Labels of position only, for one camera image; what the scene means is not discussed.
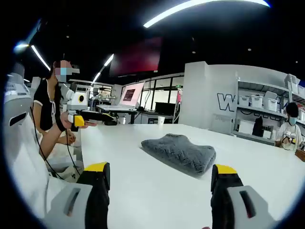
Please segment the person's left hand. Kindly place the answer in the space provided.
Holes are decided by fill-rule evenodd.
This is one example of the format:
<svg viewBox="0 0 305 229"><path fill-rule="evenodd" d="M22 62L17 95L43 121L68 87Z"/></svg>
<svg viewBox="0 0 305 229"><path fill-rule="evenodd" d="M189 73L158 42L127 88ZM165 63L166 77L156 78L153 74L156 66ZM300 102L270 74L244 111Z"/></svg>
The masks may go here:
<svg viewBox="0 0 305 229"><path fill-rule="evenodd" d="M68 120L68 113L67 112L64 112L60 115L60 120L63 124L63 126L66 128L66 129L71 129L72 127L72 123ZM97 124L96 123L92 123L92 122L87 122L85 121L84 122L84 125L83 126L80 126L80 128L82 129L85 129L89 126L96 126Z"/></svg>

